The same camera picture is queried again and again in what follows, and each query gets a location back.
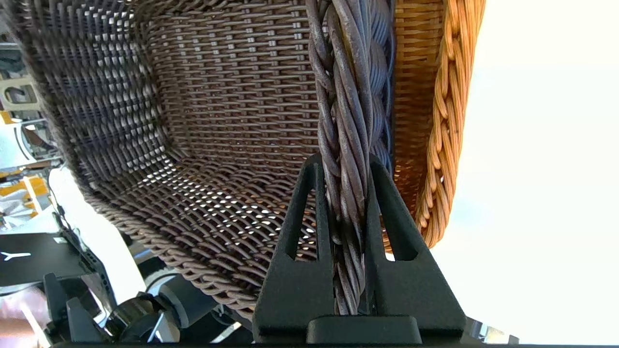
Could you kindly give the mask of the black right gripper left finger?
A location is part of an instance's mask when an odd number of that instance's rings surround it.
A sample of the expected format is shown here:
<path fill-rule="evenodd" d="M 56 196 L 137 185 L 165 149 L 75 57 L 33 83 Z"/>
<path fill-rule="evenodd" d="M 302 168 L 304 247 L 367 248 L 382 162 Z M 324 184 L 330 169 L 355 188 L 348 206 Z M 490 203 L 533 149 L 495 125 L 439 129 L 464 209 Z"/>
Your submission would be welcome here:
<path fill-rule="evenodd" d="M 314 261 L 297 261 L 307 198 L 315 194 L 316 246 Z M 304 344 L 308 324 L 334 314 L 334 282 L 324 170 L 319 154 L 301 168 L 276 251 L 270 262 L 252 319 L 259 344 Z"/>

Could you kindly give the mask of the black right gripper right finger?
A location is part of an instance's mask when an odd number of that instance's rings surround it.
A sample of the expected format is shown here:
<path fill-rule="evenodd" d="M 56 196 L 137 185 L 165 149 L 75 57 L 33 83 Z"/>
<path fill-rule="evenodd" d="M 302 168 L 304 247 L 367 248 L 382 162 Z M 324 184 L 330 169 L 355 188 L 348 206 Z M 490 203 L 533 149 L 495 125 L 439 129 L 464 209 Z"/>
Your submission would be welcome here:
<path fill-rule="evenodd" d="M 466 315 L 405 205 L 389 171 L 370 160 L 366 269 L 372 344 L 458 344 Z"/>

